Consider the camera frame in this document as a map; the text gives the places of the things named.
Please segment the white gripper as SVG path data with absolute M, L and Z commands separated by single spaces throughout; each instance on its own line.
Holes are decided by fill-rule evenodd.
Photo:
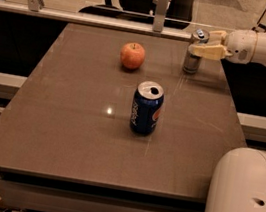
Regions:
M 228 35 L 226 31 L 214 30 L 209 34 L 209 42 L 214 45 L 193 43 L 188 47 L 192 55 L 213 60 L 225 58 L 236 64 L 247 64 L 253 58 L 257 41 L 256 32 L 236 30 Z

